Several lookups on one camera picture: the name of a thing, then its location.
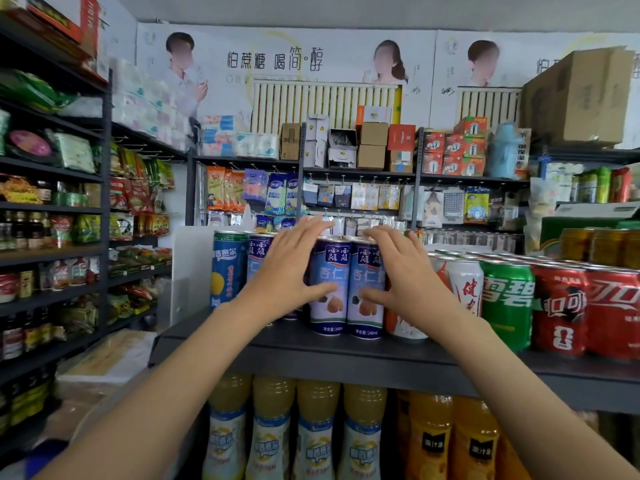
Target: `white radiator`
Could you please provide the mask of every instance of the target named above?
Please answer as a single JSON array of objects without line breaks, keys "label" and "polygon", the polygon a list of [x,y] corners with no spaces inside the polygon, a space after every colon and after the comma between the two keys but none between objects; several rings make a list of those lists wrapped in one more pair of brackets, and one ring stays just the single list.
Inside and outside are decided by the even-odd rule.
[{"label": "white radiator", "polygon": [[520,122],[522,88],[458,87],[456,122],[466,116],[484,116],[487,126],[495,128],[503,121]]},{"label": "white radiator", "polygon": [[306,82],[253,81],[251,131],[280,134],[283,123],[303,123],[309,114],[329,116],[331,128],[356,128],[359,105],[393,107],[397,86]]}]

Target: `person's left hand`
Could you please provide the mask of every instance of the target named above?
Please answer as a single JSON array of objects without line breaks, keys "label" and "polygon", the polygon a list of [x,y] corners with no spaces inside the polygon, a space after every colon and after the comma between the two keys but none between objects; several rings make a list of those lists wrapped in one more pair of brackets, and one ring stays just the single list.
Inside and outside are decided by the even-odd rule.
[{"label": "person's left hand", "polygon": [[280,231],[260,269],[234,301],[253,310],[265,326],[297,307],[335,291],[336,283],[307,286],[302,281],[316,239],[332,226],[332,222],[318,216]]}]

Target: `lemon image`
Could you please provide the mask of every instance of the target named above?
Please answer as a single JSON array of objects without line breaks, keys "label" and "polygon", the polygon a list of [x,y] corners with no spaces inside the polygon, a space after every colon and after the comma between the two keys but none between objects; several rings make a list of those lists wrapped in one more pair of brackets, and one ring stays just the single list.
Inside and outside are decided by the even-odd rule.
[{"label": "lemon image", "polygon": [[211,294],[220,294],[225,287],[225,279],[220,273],[211,274]]}]

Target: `hand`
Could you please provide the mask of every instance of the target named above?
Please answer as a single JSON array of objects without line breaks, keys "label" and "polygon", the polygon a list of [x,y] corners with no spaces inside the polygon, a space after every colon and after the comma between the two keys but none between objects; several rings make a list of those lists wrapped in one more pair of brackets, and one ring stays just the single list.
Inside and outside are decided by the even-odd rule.
[{"label": "hand", "polygon": [[209,83],[201,82],[199,83],[193,90],[193,97],[196,98],[196,101],[202,102],[207,93],[209,92]]},{"label": "hand", "polygon": [[391,290],[367,288],[362,291],[362,297],[390,308],[438,340],[455,312],[464,312],[464,309],[434,272],[422,243],[413,232],[407,239],[389,226],[376,226],[365,234],[375,239],[380,247]]},{"label": "hand", "polygon": [[303,217],[295,227],[280,231],[273,239],[262,266],[236,298],[248,304],[263,326],[336,291],[336,283],[307,286],[302,281],[316,239],[332,226],[322,216]]}]

